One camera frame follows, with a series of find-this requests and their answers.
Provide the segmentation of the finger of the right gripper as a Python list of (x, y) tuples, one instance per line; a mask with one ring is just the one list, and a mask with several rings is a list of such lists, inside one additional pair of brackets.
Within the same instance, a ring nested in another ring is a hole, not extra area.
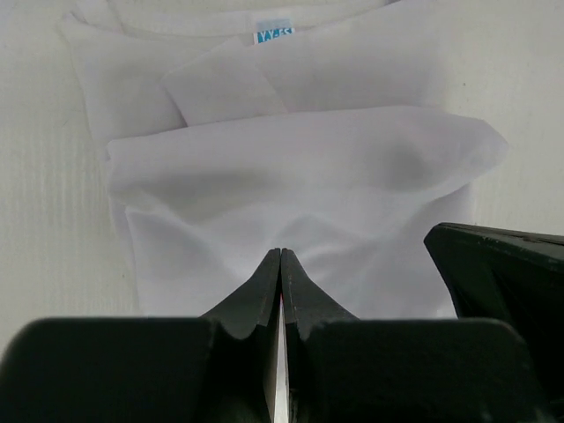
[(441, 223), (424, 244), (460, 318), (523, 335), (563, 333), (563, 237)]

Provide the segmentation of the white t shirt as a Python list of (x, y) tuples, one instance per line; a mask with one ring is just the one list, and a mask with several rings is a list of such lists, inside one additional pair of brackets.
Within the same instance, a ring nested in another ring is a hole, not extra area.
[(156, 16), (80, 1), (60, 28), (147, 315), (201, 315), (270, 249), (364, 318), (443, 318), (424, 246), (508, 148), (446, 113), (451, 1)]

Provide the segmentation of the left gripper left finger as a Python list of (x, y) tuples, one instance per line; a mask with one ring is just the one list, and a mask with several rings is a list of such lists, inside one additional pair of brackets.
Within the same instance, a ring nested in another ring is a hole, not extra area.
[(281, 250), (202, 315), (214, 324), (195, 422), (272, 422), (278, 366)]

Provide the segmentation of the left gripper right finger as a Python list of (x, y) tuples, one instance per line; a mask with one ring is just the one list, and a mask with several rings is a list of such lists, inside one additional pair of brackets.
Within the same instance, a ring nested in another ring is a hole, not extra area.
[(292, 250), (282, 250), (280, 271), (290, 420), (364, 422), (362, 322), (309, 277)]

